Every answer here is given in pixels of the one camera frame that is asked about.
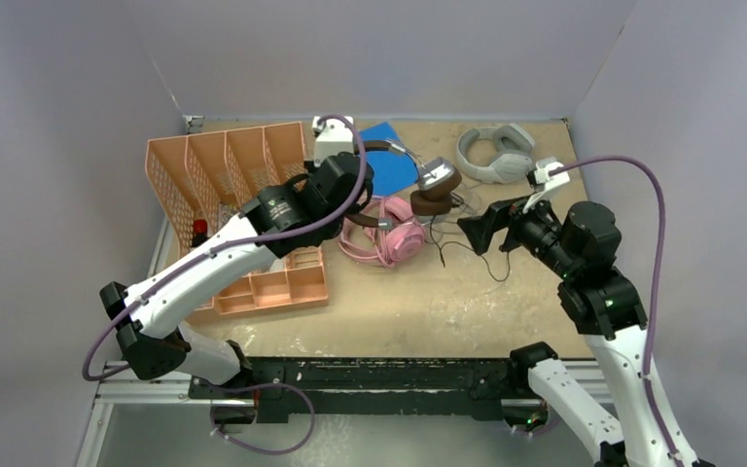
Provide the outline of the brown on-ear headphones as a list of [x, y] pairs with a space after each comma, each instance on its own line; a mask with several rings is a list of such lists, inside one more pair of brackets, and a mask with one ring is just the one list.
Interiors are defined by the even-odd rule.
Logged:
[[408, 199], [378, 196], [373, 184], [365, 185], [359, 212], [345, 217], [338, 237], [340, 251], [354, 261], [392, 269], [414, 258], [426, 244], [432, 225], [461, 204], [455, 190], [462, 175], [449, 161], [435, 158], [420, 162], [416, 154], [394, 140], [362, 143], [366, 152], [388, 151], [409, 158], [416, 169], [416, 189]]

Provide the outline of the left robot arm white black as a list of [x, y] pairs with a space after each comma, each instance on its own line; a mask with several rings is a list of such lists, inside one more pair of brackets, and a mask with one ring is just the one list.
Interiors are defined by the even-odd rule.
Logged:
[[364, 154], [342, 152], [283, 185], [269, 186], [200, 246], [138, 284], [110, 282], [99, 291], [127, 368], [141, 380], [173, 371], [202, 377], [226, 397], [250, 388], [251, 372], [237, 344], [196, 332], [187, 319], [245, 275], [292, 251], [338, 236], [343, 218], [359, 211], [373, 189]]

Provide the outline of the pink wired headphones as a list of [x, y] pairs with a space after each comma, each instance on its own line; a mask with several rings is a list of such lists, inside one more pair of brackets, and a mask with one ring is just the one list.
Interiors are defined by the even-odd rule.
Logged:
[[371, 246], [362, 246], [352, 240], [357, 224], [345, 220], [338, 237], [339, 249], [349, 258], [366, 265], [394, 268], [415, 257], [425, 244], [426, 231], [417, 220], [410, 204], [398, 197], [374, 196], [363, 210], [376, 214], [373, 227], [363, 227], [362, 233]]

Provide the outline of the grey over-ear headphones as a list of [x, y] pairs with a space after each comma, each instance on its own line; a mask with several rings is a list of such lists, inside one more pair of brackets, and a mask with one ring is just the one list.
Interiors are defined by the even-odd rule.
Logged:
[[[472, 146], [492, 143], [495, 154], [486, 164], [469, 159]], [[409, 195], [414, 215], [424, 221], [442, 219], [466, 203], [457, 190], [467, 177], [485, 184], [512, 184], [534, 166], [534, 137], [518, 124], [473, 127], [463, 132], [455, 146], [455, 159], [434, 158], [420, 163], [416, 189]]]

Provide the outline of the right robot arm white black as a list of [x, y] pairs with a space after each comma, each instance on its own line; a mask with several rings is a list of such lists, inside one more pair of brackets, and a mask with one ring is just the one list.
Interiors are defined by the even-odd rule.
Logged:
[[523, 247], [560, 280], [557, 296], [592, 350], [609, 389], [605, 410], [570, 375], [545, 343], [511, 352], [507, 382], [521, 396], [536, 394], [572, 430], [596, 466], [705, 466], [682, 433], [646, 349], [649, 319], [637, 289], [615, 266], [622, 234], [610, 209], [573, 204], [558, 222], [547, 201], [524, 208], [525, 198], [496, 201], [479, 216], [460, 218], [471, 248], [485, 253], [505, 231], [500, 249]]

